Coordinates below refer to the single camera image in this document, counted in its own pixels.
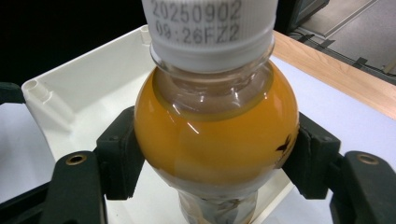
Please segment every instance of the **white bottle cap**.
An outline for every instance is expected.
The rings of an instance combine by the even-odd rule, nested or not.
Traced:
[[[218,72],[270,48],[277,0],[142,0],[152,50],[175,67]]]

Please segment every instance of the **orange juice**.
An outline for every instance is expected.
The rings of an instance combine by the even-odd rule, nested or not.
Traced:
[[[248,194],[289,156],[298,110],[288,81],[271,63],[272,86],[234,114],[175,111],[156,94],[156,70],[135,106],[134,127],[143,154],[172,187],[204,196]]]

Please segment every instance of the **white plastic container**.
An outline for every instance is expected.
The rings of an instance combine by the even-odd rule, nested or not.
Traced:
[[[154,68],[147,26],[132,31],[23,84],[26,104],[55,160],[94,150],[96,139],[136,96]],[[259,190],[252,223],[262,223],[290,192],[282,170]],[[109,223],[186,223],[177,191],[145,163],[134,192],[124,202],[107,201]]]

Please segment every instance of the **dark background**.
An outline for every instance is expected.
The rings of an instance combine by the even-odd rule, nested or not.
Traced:
[[[276,30],[299,2],[279,1]],[[21,86],[144,24],[141,0],[0,0],[0,82]]]

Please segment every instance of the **juice bottle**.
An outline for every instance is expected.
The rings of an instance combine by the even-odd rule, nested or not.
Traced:
[[[289,156],[298,132],[292,89],[268,60],[276,1],[153,0],[143,5],[157,68],[135,104],[139,146],[178,190],[190,223],[248,223],[258,188]],[[251,25],[255,14],[271,20]],[[177,26],[187,18],[184,28]],[[211,22],[237,24],[244,32],[233,40],[229,28],[226,41],[219,43],[223,28]],[[217,38],[202,35],[207,27]],[[196,31],[202,31],[200,41],[180,43]]]

